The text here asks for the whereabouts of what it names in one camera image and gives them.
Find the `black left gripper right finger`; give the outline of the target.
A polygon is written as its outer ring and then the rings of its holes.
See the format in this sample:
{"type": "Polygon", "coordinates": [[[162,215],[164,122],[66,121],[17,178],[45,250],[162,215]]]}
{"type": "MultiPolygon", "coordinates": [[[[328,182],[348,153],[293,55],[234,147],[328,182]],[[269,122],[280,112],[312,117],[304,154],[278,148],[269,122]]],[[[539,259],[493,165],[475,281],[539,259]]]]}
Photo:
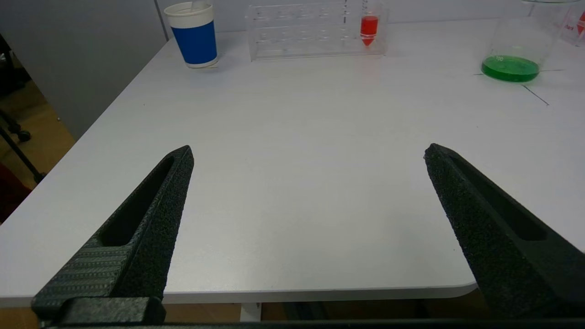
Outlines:
{"type": "Polygon", "coordinates": [[[455,151],[430,144],[433,188],[496,316],[583,318],[583,252],[455,151]]]}

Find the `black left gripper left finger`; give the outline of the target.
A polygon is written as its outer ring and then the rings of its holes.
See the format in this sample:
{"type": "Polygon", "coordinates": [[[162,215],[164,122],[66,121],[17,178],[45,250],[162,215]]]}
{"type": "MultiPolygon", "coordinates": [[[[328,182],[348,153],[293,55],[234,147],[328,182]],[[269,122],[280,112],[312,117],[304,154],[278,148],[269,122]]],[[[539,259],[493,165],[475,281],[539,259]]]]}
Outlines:
{"type": "Polygon", "coordinates": [[[77,297],[162,298],[193,168],[190,146],[163,157],[36,294],[36,316],[77,297]]]}

